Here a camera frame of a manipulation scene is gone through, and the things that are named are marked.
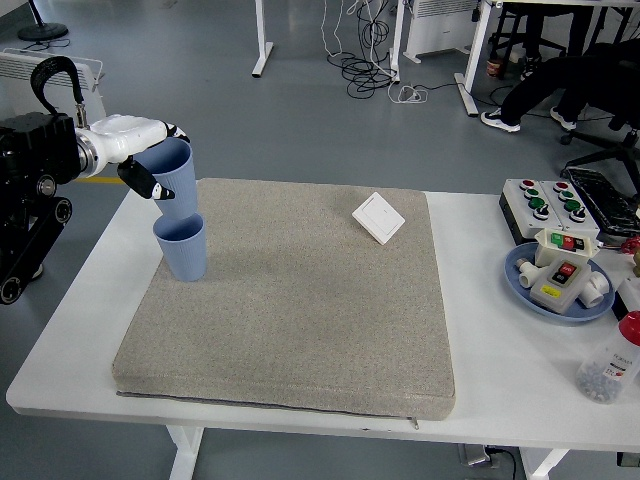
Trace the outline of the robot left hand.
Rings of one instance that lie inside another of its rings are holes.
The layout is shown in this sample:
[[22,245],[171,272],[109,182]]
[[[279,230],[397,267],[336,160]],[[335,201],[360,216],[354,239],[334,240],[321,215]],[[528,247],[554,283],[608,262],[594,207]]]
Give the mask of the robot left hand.
[[189,142],[186,133],[177,125],[144,117],[111,115],[93,123],[85,134],[87,177],[100,173],[107,164],[117,164],[120,179],[141,197],[175,198],[175,192],[162,186],[133,156],[166,138]]

